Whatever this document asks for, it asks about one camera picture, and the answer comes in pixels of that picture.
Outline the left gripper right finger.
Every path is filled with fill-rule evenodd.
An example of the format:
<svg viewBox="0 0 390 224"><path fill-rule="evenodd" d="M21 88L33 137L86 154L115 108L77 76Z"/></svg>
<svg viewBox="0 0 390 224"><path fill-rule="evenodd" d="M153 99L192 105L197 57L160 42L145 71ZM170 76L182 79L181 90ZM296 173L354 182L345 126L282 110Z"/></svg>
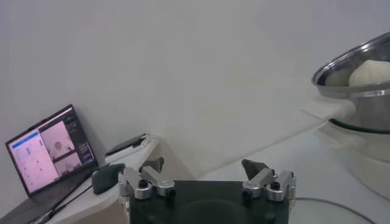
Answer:
<svg viewBox="0 0 390 224"><path fill-rule="evenodd" d="M282 202L296 199L296 176L290 170L283 170L279 174L265 165L249 159L241 161L247 181L242 183L243 199L246 201L260 198L265 194L269 201Z"/></svg>

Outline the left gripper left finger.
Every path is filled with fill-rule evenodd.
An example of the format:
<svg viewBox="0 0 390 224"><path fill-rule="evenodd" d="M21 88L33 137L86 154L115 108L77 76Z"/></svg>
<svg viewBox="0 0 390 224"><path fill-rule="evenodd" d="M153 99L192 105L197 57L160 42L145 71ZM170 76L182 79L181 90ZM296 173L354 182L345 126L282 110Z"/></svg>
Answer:
<svg viewBox="0 0 390 224"><path fill-rule="evenodd" d="M122 200L135 197L136 200L148 200L155 192L158 196L171 199L176 196L176 186L173 180L168 180L162 174L164 157L146 161L136 170L122 164L118 172L118 191Z"/></svg>

